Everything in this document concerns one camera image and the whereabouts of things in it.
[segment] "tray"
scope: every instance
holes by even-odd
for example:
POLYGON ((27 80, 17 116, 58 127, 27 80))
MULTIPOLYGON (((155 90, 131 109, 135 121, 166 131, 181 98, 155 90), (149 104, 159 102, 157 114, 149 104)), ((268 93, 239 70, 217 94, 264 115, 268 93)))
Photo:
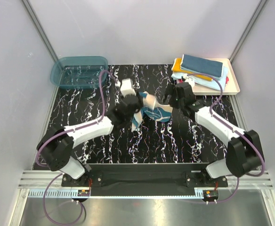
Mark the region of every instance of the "tray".
MULTIPOLYGON (((238 82, 236 80, 232 65, 229 59, 226 58, 208 58, 208 60, 216 60, 223 63, 224 67, 227 67, 228 70, 228 83, 223 91, 223 95, 236 95, 240 92, 240 88, 238 86, 238 82)), ((220 91, 211 89, 199 84, 195 84, 193 87, 193 92, 195 95, 219 95, 220 91)))

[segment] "gray wall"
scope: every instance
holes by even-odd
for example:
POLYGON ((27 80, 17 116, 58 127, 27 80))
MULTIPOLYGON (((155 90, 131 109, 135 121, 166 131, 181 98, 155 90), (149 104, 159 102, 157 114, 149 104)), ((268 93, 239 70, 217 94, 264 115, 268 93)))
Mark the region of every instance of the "gray wall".
POLYGON ((233 68, 246 124, 260 134, 275 187, 275 0, 262 12, 233 68))
POLYGON ((49 57, 20 0, 0 0, 0 226, 7 225, 54 87, 49 57))
POLYGON ((229 58, 259 0, 30 0, 59 57, 171 64, 229 58))

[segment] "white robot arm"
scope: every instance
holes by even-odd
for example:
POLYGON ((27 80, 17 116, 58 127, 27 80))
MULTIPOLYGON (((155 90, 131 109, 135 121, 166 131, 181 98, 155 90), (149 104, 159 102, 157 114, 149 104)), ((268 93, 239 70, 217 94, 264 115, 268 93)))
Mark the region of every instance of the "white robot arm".
MULTIPOLYGON (((71 151, 85 141, 108 135, 114 129, 123 128, 131 121, 134 113, 138 112, 145 105, 141 96, 133 89, 130 79, 122 81, 120 91, 122 93, 120 103, 113 109, 108 110, 103 118, 100 117, 93 121, 64 128, 54 126, 48 130, 38 144, 37 149, 55 134, 72 129, 71 132, 50 142, 41 152, 41 156, 51 171, 60 170, 70 175, 73 179, 79 179, 83 176, 88 178, 88 170, 78 160, 71 157, 71 151)), ((202 100, 196 100, 192 87, 186 82, 177 85, 168 85, 164 101, 168 95, 171 95, 169 100, 171 107, 180 109, 184 116, 206 127, 227 147, 227 156, 225 159, 215 161, 204 169, 204 180, 229 174, 241 177, 261 164, 253 149, 239 135, 234 133, 234 131, 238 131, 244 134, 263 156, 260 139, 255 131, 246 132, 232 124, 230 124, 231 129, 229 129, 224 124, 224 122, 227 124, 229 122, 221 116, 213 112, 215 117, 212 117, 210 108, 202 100)))

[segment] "teal plastic bin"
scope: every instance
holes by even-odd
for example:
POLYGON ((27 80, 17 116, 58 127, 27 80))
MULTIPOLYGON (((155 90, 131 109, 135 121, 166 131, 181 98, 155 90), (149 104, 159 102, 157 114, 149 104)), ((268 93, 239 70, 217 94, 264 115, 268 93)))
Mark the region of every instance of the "teal plastic bin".
MULTIPOLYGON (((58 60, 52 69, 51 82, 62 89, 96 89, 99 75, 108 69, 108 62, 102 56, 70 56, 58 60)), ((103 84, 107 73, 102 76, 103 84)))

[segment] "yellow towel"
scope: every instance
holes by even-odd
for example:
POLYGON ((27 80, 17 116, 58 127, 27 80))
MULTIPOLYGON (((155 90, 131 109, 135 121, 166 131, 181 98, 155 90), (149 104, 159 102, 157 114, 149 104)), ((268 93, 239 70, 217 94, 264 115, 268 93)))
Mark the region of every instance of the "yellow towel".
MULTIPOLYGON (((181 70, 180 69, 180 64, 181 64, 181 58, 176 58, 174 60, 174 64, 172 66, 172 71, 174 72, 183 72, 183 73, 187 73, 187 74, 193 74, 194 72, 190 72, 190 71, 184 71, 184 70, 181 70)), ((209 78, 209 77, 206 77, 204 75, 195 75, 196 77, 198 78, 201 78, 201 79, 205 79, 207 81, 212 81, 213 79, 209 78)))

